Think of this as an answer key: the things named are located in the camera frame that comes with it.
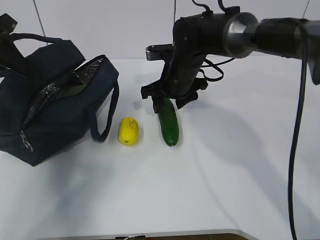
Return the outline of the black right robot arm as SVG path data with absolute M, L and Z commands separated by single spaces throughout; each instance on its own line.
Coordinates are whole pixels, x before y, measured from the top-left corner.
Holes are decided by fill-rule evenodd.
M 148 61 L 164 61 L 160 79 L 143 86 L 143 99 L 151 98 L 159 112 L 165 99 L 178 108 L 195 101 L 208 86 L 198 72 L 208 55 L 242 59 L 253 52 L 302 59 L 307 54 L 312 82 L 320 83 L 320 23 L 303 18 L 269 18 L 258 21 L 249 12 L 206 13 L 182 17 L 172 29 L 173 42 L 146 48 Z

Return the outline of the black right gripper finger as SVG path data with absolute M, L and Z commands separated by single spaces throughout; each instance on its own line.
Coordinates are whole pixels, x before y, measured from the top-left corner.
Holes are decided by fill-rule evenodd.
M 152 106 L 155 113 L 159 113 L 162 107 L 165 105 L 165 99 L 163 97 L 152 96 Z
M 179 110 L 179 109 L 183 108 L 185 105 L 187 105 L 197 99 L 198 99 L 198 93 L 194 92 L 194 93 L 186 96 L 183 99 L 176 99 L 175 104 L 176 104 L 177 109 Z

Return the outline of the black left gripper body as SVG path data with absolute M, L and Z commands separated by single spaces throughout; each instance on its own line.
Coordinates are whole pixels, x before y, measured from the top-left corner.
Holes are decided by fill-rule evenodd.
M 18 22 L 7 13 L 0 16 L 0 45 L 2 47 L 15 47 L 16 34 L 14 30 L 17 24 Z

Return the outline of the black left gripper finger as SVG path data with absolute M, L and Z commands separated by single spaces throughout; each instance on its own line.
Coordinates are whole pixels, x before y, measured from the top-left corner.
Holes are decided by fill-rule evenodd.
M 30 73 L 27 60 L 8 37 L 0 39 L 0 66 L 25 77 Z

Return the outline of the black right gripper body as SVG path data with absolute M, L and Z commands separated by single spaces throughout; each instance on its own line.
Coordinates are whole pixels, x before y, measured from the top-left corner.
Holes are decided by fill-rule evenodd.
M 197 95 L 198 90 L 205 90 L 207 87 L 207 81 L 202 78 L 196 78 L 193 83 L 187 82 L 186 85 L 181 85 L 176 80 L 167 81 L 165 79 L 159 79 L 148 85 L 142 86 L 140 93 L 143 99 L 155 97 L 184 100 Z

